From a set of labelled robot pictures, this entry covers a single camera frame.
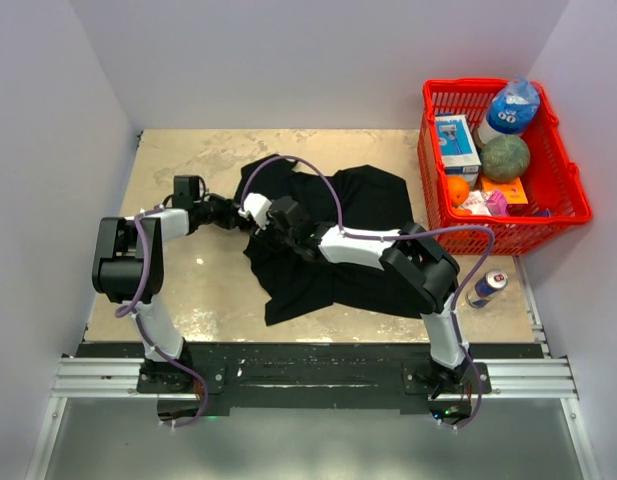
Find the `black garment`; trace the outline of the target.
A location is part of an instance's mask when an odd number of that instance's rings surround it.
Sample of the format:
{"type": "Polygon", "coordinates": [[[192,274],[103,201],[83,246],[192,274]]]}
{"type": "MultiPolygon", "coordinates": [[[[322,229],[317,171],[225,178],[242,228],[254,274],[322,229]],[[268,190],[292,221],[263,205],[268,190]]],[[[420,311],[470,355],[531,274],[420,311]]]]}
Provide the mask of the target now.
{"type": "Polygon", "coordinates": [[[411,223],[406,182],[370,165],[320,178],[298,172],[291,161],[270,157],[241,170],[235,191],[269,200],[285,196],[310,219],[326,225],[325,246],[311,262],[279,240],[250,239],[244,254],[270,299],[265,322],[272,326],[333,304],[377,313],[419,318],[420,308],[392,282],[380,265],[393,235],[411,223]]]}

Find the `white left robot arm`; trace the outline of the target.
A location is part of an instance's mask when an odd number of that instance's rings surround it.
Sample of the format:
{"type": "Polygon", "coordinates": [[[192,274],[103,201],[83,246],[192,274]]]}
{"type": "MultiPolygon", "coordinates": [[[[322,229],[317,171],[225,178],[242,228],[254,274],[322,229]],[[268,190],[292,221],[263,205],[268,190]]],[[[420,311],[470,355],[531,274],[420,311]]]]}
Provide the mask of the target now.
{"type": "Polygon", "coordinates": [[[247,231],[254,221],[239,212],[235,200],[210,193],[202,177],[179,175],[161,204],[131,217],[105,217],[98,227],[94,289],[117,305],[117,318],[134,320],[144,345],[140,376],[171,392],[203,388],[189,347],[160,298],[164,244],[203,225],[247,231]]]}

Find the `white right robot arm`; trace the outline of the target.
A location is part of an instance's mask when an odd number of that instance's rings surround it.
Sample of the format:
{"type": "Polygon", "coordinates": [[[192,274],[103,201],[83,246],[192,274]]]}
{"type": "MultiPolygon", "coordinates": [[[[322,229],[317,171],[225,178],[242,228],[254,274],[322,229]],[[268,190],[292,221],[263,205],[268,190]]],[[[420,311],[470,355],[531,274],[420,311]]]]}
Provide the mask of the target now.
{"type": "Polygon", "coordinates": [[[309,262],[355,265],[384,273],[388,283],[419,312],[430,340],[428,365],[413,377],[429,397],[463,390],[469,380],[469,343],[453,301],[459,266],[421,225],[370,231],[315,222],[289,196],[271,201],[250,194],[246,210],[261,233],[309,262]]]}

